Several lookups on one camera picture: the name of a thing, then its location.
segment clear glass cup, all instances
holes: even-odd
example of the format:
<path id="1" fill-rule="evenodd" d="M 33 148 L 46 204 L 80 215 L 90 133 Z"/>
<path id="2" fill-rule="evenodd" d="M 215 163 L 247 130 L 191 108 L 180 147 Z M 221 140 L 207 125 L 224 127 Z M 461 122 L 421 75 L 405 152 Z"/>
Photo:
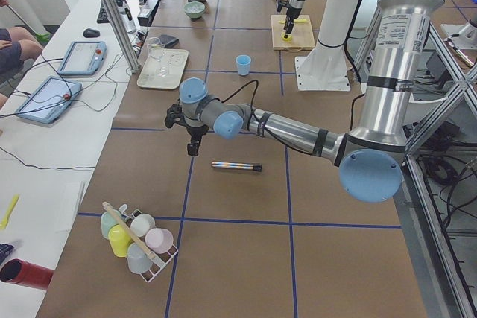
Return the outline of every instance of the clear glass cup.
<path id="1" fill-rule="evenodd" d="M 162 64 L 162 58 L 165 54 L 165 44 L 161 41 L 159 37 L 151 37 L 150 39 L 146 40 L 146 47 L 148 49 L 149 56 L 159 63 L 158 68 L 156 70 L 156 75 L 161 77 L 167 76 L 169 70 Z"/>

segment bowl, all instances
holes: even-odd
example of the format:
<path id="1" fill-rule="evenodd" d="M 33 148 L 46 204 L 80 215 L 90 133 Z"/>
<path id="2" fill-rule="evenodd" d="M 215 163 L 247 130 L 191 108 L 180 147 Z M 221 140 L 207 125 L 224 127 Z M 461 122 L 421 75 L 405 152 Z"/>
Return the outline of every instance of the bowl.
<path id="1" fill-rule="evenodd" d="M 199 1 L 191 1 L 184 5 L 184 13 L 191 19 L 199 19 L 206 12 L 206 6 Z"/>

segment blue tablet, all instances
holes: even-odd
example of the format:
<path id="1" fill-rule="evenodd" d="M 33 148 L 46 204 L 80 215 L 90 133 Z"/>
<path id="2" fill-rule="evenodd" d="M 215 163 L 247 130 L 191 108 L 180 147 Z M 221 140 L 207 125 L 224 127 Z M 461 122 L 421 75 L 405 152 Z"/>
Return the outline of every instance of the blue tablet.
<path id="1" fill-rule="evenodd" d="M 15 111 L 18 117 L 50 124 L 65 111 L 78 96 L 81 83 L 48 77 Z"/>
<path id="2" fill-rule="evenodd" d="M 88 76 L 101 66 L 106 54 L 104 41 L 74 41 L 58 69 L 61 76 Z"/>

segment white table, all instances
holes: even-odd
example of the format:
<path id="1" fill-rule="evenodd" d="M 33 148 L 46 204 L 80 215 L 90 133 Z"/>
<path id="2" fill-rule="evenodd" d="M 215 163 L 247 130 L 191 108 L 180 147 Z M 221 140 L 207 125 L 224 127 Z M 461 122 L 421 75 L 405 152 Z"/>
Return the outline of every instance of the white table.
<path id="1" fill-rule="evenodd" d="M 102 67 L 91 77 L 75 78 L 83 87 L 77 99 L 100 109 L 116 95 L 107 108 L 95 112 L 76 101 L 53 124 L 43 125 L 26 121 L 16 116 L 0 118 L 0 147 L 15 154 L 24 162 L 40 167 L 94 167 L 101 154 L 111 128 L 111 122 L 130 78 L 130 70 L 122 57 L 109 77 L 100 76 L 113 63 L 121 49 L 110 24 L 96 24 L 99 0 L 80 0 L 61 25 L 50 43 L 45 47 L 46 59 L 63 57 L 71 41 L 84 40 L 85 28 L 101 32 L 99 40 L 107 44 L 107 54 Z M 43 61 L 39 57 L 36 63 Z M 37 66 L 27 73 L 17 87 L 32 93 L 48 76 L 55 75 L 48 65 Z M 0 115 L 14 112 L 26 99 L 13 94 L 0 110 Z M 89 170 L 38 170 L 27 168 L 17 159 L 0 153 L 0 215 L 3 214 L 14 194 L 20 194 L 19 202 L 4 231 L 0 231 L 0 243 L 15 246 L 15 251 L 6 260 L 20 258 L 54 269 L 60 258 L 75 207 L 91 180 Z M 35 317 L 45 291 L 0 282 L 0 316 Z"/>

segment computer mouse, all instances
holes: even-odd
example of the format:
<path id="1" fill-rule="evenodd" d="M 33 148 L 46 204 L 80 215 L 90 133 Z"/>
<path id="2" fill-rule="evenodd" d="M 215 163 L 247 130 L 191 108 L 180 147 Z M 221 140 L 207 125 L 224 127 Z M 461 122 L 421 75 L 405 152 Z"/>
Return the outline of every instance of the computer mouse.
<path id="1" fill-rule="evenodd" d="M 83 31 L 83 36 L 84 37 L 98 37 L 99 36 L 99 30 L 87 28 Z"/>

